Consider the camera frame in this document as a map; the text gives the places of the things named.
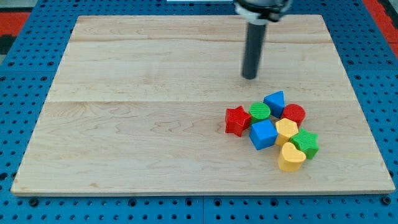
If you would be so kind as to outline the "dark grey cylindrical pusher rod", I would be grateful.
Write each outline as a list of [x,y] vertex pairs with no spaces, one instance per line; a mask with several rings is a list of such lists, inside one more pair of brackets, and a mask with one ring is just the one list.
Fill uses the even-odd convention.
[[241,75],[247,80],[253,80],[257,77],[266,29],[266,24],[255,25],[248,23],[241,72]]

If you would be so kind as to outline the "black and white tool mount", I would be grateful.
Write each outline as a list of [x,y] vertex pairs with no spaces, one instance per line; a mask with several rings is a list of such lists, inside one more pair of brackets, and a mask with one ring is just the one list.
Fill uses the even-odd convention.
[[234,0],[235,12],[250,24],[266,25],[279,22],[290,9],[293,0]]

